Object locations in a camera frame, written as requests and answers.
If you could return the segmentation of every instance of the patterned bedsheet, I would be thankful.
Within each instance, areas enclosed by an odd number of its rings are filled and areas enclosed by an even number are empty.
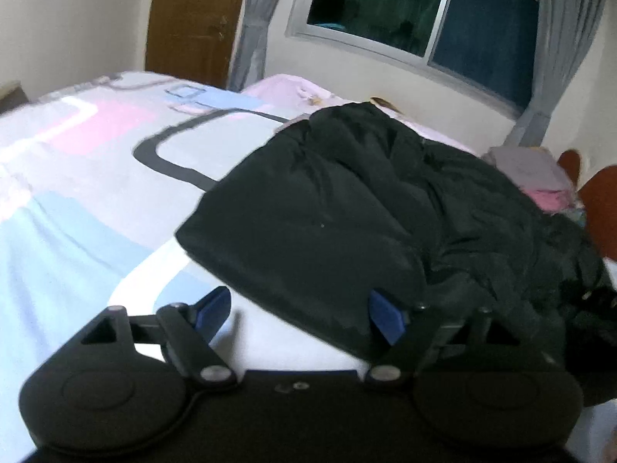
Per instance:
[[[174,231],[204,190],[300,114],[127,72],[0,117],[0,462],[34,448],[17,407],[21,384],[105,306],[149,314],[220,284],[189,260]],[[232,298],[214,348],[237,371],[365,369]]]

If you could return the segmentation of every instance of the folded clothes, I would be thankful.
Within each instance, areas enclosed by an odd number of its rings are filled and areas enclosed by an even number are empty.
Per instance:
[[[545,212],[561,212],[573,206],[574,186],[547,151],[499,146],[491,148],[482,159],[507,175]]]
[[[550,153],[535,148],[498,146],[491,148],[486,161],[495,165],[520,188],[570,191],[572,182]]]

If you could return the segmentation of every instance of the window pane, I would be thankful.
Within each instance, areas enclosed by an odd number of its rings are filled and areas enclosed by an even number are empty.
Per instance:
[[[313,0],[308,24],[424,55],[440,0]]]
[[[451,0],[433,64],[524,108],[537,29],[535,0]]]

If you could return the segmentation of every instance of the black clamp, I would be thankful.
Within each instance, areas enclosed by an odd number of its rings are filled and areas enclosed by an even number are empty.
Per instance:
[[[406,308],[377,289],[369,315],[391,349],[366,382],[406,385],[442,438],[483,451],[542,450],[567,440],[582,410],[579,383],[497,312],[479,308],[456,320],[422,303]]]
[[[218,287],[193,306],[174,303],[155,315],[102,311],[24,384],[19,408],[35,443],[101,455],[164,436],[193,392],[236,386],[208,345],[230,310],[229,289]],[[141,355],[135,343],[160,345],[167,363]]]

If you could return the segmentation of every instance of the window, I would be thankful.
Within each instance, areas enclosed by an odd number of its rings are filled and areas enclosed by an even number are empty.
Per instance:
[[[288,35],[378,55],[513,115],[531,98],[538,0],[295,0]]]

